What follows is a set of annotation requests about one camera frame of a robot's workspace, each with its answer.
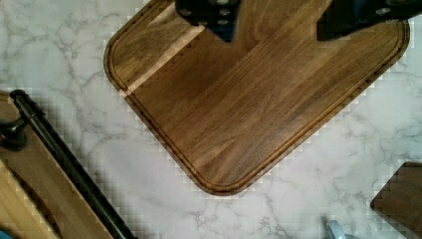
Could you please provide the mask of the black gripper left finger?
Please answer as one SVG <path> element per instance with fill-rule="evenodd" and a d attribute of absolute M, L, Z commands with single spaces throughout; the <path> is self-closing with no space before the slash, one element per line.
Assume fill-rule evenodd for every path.
<path fill-rule="evenodd" d="M 233 40 L 241 0 L 175 0 L 179 16 L 193 26 L 205 26 L 226 43 Z"/>

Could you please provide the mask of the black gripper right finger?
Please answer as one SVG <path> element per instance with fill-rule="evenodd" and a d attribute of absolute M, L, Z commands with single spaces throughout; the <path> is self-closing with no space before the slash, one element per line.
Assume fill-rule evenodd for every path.
<path fill-rule="evenodd" d="M 420 15 L 422 0 L 332 0 L 316 23 L 316 38 L 332 41 L 384 22 Z"/>

